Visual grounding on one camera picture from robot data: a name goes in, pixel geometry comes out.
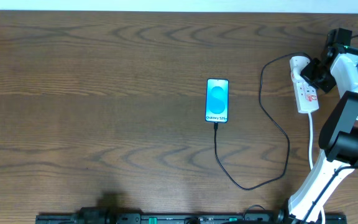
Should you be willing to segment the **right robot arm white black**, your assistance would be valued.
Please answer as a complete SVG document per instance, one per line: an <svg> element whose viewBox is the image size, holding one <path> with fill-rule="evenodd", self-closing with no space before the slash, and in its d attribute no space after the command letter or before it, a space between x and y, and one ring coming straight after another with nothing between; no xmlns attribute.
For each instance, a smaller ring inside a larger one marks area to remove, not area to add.
<svg viewBox="0 0 358 224"><path fill-rule="evenodd" d="M274 223L316 223L336 187L358 169L358 49L352 31L331 30L320 58L294 56L291 79L300 113L317 109L316 90L337 87L340 100L321 128L319 156L307 178L278 211Z"/></svg>

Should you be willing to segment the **blue Galaxy smartphone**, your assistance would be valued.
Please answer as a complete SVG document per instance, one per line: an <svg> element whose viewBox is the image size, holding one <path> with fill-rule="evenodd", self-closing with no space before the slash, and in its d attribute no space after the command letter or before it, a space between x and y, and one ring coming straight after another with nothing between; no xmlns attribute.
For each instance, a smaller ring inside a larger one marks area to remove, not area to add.
<svg viewBox="0 0 358 224"><path fill-rule="evenodd" d="M206 82L205 121L228 122L229 80L209 78Z"/></svg>

